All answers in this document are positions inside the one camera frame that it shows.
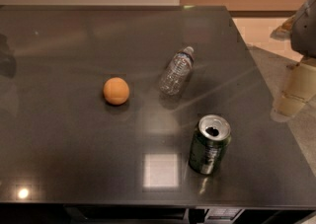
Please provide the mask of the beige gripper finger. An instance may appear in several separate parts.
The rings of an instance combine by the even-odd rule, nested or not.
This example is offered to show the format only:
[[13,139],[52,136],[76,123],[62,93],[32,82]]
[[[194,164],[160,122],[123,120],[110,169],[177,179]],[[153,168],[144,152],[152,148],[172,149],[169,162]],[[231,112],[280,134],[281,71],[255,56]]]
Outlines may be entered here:
[[286,122],[295,117],[316,95],[316,59],[303,57],[292,65],[280,93],[276,96],[271,118]]
[[276,40],[287,40],[291,37],[294,17],[291,16],[286,19],[280,26],[274,29],[271,33],[271,38]]

